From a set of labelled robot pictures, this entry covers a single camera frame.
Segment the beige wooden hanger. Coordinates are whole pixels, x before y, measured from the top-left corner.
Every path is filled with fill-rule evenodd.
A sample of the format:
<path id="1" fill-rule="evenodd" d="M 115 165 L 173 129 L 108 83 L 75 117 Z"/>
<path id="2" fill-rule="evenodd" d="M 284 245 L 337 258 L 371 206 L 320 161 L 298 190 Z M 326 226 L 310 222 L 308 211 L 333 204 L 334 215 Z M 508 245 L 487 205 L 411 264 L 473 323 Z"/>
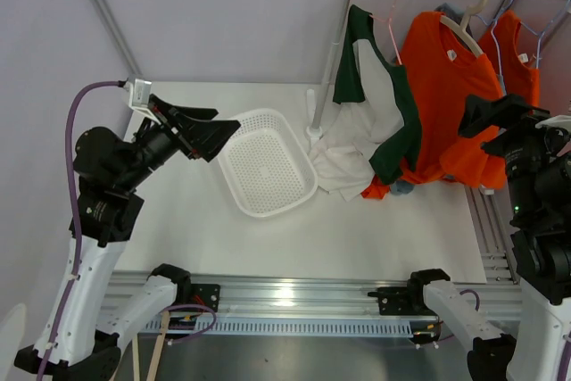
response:
<path id="1" fill-rule="evenodd" d="M 479 14 L 485 8 L 487 2 L 488 0 L 479 0 L 476 4 L 469 5 L 462 16 L 460 23 L 453 21 L 445 15 L 442 15 L 440 18 L 440 23 L 450 29 L 452 33 L 466 45 L 467 49 L 475 57 L 482 55 L 483 51 L 479 44 L 468 34 L 468 24 L 473 16 Z"/>

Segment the green and white t-shirt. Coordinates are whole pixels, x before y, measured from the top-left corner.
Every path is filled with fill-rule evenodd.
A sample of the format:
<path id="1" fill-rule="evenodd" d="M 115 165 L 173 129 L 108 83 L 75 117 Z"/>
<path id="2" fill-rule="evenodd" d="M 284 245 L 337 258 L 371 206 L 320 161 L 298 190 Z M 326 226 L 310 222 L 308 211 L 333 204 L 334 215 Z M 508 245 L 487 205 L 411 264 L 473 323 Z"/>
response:
<path id="1" fill-rule="evenodd" d="M 350 7 L 332 101 L 339 108 L 309 158 L 319 186 L 350 201 L 381 199 L 416 165 L 422 126 L 407 71 L 377 47 L 374 18 Z"/>

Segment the grey-blue t-shirt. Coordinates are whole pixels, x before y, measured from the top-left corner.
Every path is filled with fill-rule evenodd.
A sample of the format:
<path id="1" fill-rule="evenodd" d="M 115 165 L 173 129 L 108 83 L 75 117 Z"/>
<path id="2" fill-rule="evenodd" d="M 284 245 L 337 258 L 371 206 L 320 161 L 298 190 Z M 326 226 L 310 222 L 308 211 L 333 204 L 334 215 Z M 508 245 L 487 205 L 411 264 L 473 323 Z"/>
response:
<path id="1" fill-rule="evenodd" d="M 440 4 L 434 9 L 434 12 L 440 13 L 457 25 L 461 23 L 463 18 L 463 12 L 448 3 Z M 394 195 L 407 195 L 417 183 L 415 179 L 400 177 L 394 184 L 390 185 L 391 193 Z"/>

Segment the pink wire hanger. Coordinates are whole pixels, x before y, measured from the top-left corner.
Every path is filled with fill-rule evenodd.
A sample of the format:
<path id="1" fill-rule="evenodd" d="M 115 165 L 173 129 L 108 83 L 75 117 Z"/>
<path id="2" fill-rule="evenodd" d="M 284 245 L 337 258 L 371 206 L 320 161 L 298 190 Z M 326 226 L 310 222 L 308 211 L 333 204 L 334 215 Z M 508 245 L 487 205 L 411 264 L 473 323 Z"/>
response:
<path id="1" fill-rule="evenodd" d="M 399 51 L 399 47 L 398 44 L 396 42 L 396 38 L 394 36 L 394 32 L 393 32 L 393 20 L 394 20 L 394 15 L 396 12 L 396 6 L 398 4 L 399 0 L 393 0 L 390 11 L 388 13 L 388 15 L 385 18 L 380 18 L 379 16 L 376 16 L 374 14 L 370 14 L 370 17 L 374 20 L 374 21 L 379 21 L 379 22 L 383 22 L 389 32 L 389 36 L 393 45 L 393 50 L 394 50 L 394 54 L 395 54 L 395 63 L 399 66 L 402 65 L 402 61 L 401 61 L 401 55 L 400 55 L 400 51 Z"/>

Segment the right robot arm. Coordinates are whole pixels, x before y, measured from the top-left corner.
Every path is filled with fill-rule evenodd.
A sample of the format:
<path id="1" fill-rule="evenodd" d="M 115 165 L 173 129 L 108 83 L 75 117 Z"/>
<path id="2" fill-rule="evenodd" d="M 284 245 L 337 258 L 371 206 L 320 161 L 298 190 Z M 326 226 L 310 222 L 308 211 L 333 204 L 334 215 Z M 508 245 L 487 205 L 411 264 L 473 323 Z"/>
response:
<path id="1" fill-rule="evenodd" d="M 512 251 L 522 297 L 516 335 L 486 320 L 441 269 L 413 272 L 403 287 L 372 292 L 383 316 L 435 316 L 463 346 L 475 380 L 570 377 L 570 119 L 519 95 L 468 96 L 462 137 L 500 133 L 483 151 L 502 158 L 512 209 Z"/>

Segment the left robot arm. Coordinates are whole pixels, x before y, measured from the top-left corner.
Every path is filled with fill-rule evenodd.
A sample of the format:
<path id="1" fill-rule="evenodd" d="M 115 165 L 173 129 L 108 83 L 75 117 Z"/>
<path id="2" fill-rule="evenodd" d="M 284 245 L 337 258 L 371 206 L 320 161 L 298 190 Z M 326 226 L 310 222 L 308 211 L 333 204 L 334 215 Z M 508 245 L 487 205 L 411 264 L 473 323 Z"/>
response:
<path id="1" fill-rule="evenodd" d="M 132 141 L 105 127 L 66 146 L 72 221 L 66 278 L 46 331 L 17 351 L 16 368 L 54 380 L 108 380 L 137 332 L 169 309 L 206 311 L 194 298 L 190 273 L 168 263 L 105 322 L 98 320 L 116 263 L 131 238 L 144 200 L 137 188 L 175 153 L 211 162 L 240 129 L 211 108 L 176 106 L 151 96 L 155 118 L 144 119 Z"/>

